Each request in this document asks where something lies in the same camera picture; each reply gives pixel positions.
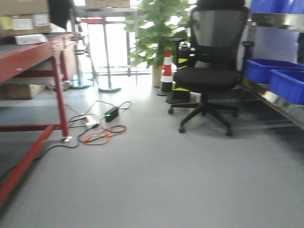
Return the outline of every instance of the round base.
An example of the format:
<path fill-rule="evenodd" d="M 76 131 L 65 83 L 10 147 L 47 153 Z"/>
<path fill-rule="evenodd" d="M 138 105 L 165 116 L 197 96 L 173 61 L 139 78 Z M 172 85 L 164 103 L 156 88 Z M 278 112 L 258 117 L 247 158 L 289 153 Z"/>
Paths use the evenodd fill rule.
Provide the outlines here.
<path fill-rule="evenodd" d="M 121 90 L 120 87 L 113 87 L 113 86 L 109 86 L 109 85 L 100 85 L 98 87 L 98 91 L 99 92 L 105 92 L 105 93 L 111 93 L 111 92 L 116 92 Z"/>
<path fill-rule="evenodd" d="M 93 82 L 90 80 L 82 80 L 82 81 L 73 80 L 71 81 L 71 84 L 72 84 L 71 89 L 84 89 L 91 87 L 93 85 Z"/>
<path fill-rule="evenodd" d="M 167 93 L 162 92 L 162 91 L 159 91 L 159 92 L 157 93 L 157 95 L 158 95 L 158 96 L 166 96 L 166 95 L 167 95 Z"/>
<path fill-rule="evenodd" d="M 62 137 L 61 142 L 62 142 L 62 143 L 70 142 L 70 141 L 72 140 L 72 138 L 73 138 L 73 137 L 70 137 L 70 136 L 68 136 L 68 137 Z"/>

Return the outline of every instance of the chair wheel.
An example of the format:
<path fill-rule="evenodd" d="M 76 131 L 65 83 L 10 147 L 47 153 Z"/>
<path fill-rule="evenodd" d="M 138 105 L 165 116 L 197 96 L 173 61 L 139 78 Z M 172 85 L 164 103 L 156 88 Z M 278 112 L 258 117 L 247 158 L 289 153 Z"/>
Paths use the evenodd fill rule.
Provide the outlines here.
<path fill-rule="evenodd" d="M 169 114 L 173 114 L 173 112 L 174 112 L 174 111 L 173 111 L 173 108 L 169 108 L 168 113 L 169 113 Z"/>
<path fill-rule="evenodd" d="M 180 133 L 185 133 L 185 127 L 184 127 L 184 126 L 180 126 L 179 132 L 180 132 Z"/>
<path fill-rule="evenodd" d="M 231 129 L 227 129 L 226 136 L 232 136 L 232 130 Z"/>
<path fill-rule="evenodd" d="M 238 117 L 238 110 L 234 111 L 234 112 L 232 113 L 232 116 L 233 116 L 233 117 Z"/>

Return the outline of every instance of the chair base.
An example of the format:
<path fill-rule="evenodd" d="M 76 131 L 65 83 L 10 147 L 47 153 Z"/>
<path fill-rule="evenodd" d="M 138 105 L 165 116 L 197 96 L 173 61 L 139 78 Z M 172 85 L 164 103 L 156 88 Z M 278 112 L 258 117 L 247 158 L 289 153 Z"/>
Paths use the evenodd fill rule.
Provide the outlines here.
<path fill-rule="evenodd" d="M 198 114 L 206 115 L 206 113 L 210 113 L 212 116 L 214 116 L 217 120 L 219 120 L 221 123 L 223 123 L 226 126 L 226 135 L 231 136 L 232 130 L 231 130 L 231 124 L 223 118 L 219 112 L 216 110 L 229 110 L 232 111 L 233 117 L 238 117 L 238 108 L 222 105 L 222 104 L 212 104 L 208 102 L 196 102 L 196 103 L 186 103 L 186 104 L 171 104 L 170 108 L 168 110 L 169 114 L 173 114 L 173 108 L 195 108 L 190 114 L 188 114 L 181 122 L 180 122 L 180 133 L 185 133 L 185 127 L 184 124 L 188 122 L 190 119 L 195 117 Z"/>

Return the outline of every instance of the chair backrest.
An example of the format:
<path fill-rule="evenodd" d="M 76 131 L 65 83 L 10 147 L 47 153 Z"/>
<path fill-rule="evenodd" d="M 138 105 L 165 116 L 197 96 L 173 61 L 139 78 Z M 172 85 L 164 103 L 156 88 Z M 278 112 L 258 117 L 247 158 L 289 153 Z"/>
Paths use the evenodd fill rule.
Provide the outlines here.
<path fill-rule="evenodd" d="M 211 68 L 236 69 L 238 47 L 249 15 L 244 5 L 244 0 L 198 1 L 190 16 L 190 42 L 195 48 L 190 66 L 201 61 Z"/>

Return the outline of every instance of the power strip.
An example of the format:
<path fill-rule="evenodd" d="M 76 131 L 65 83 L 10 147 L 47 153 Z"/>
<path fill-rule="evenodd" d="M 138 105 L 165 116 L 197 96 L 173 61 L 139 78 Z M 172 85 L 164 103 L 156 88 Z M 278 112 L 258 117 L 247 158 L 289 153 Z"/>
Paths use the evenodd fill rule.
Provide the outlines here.
<path fill-rule="evenodd" d="M 84 123 L 85 126 L 89 129 L 92 128 L 94 126 L 94 128 L 98 127 L 100 125 L 99 122 L 97 122 L 92 116 L 90 115 L 85 115 L 83 116 L 84 118 Z"/>

